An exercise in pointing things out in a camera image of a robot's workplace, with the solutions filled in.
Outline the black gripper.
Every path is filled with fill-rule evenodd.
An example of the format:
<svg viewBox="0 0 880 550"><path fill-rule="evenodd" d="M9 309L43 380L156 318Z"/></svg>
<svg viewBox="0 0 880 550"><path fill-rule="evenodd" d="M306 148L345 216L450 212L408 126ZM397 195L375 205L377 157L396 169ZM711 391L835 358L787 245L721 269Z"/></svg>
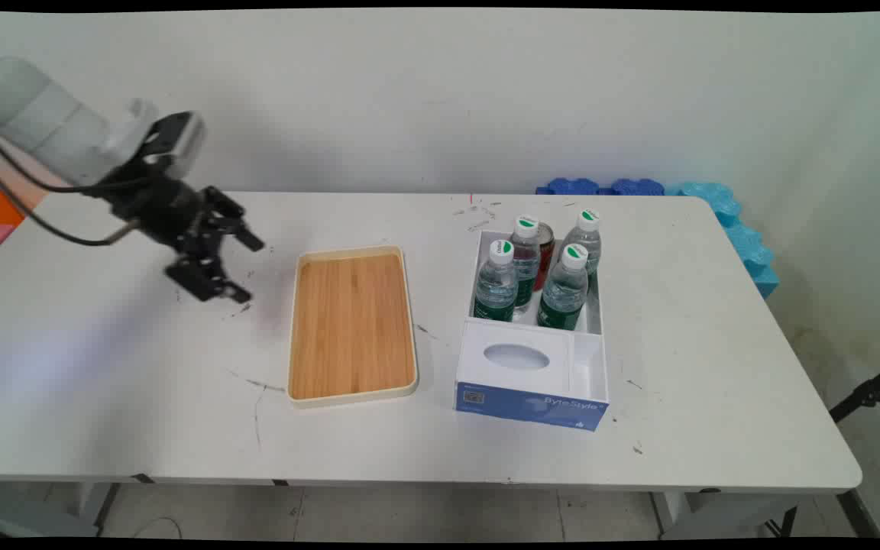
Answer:
<svg viewBox="0 0 880 550"><path fill-rule="evenodd" d="M205 209L203 228L231 235L249 251L261 251L262 241L244 220L245 210L214 186L196 191L167 174L167 163L130 163L100 181L100 198L123 222L174 251L182 250L183 236ZM251 293L231 280L216 255L180 255L165 267L165 275L200 302L216 297L247 304Z"/></svg>

